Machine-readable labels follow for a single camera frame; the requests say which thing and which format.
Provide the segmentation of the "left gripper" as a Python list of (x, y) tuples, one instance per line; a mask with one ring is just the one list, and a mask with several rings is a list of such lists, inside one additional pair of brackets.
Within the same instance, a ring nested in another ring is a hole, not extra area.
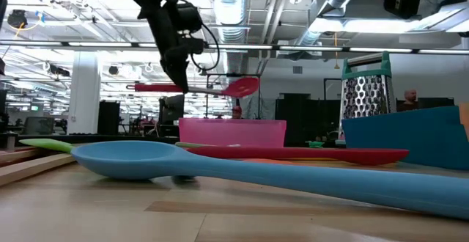
[(186, 69), (189, 54), (201, 54), (204, 41), (187, 35), (202, 29), (197, 8), (183, 0), (168, 0), (163, 6), (142, 7), (138, 19), (146, 19), (160, 52), (166, 75), (183, 93), (188, 92)]

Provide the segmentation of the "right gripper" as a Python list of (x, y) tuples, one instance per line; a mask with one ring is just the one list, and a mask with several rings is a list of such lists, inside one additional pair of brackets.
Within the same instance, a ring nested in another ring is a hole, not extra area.
[(417, 15), (420, 0), (384, 0), (385, 11), (402, 19)]

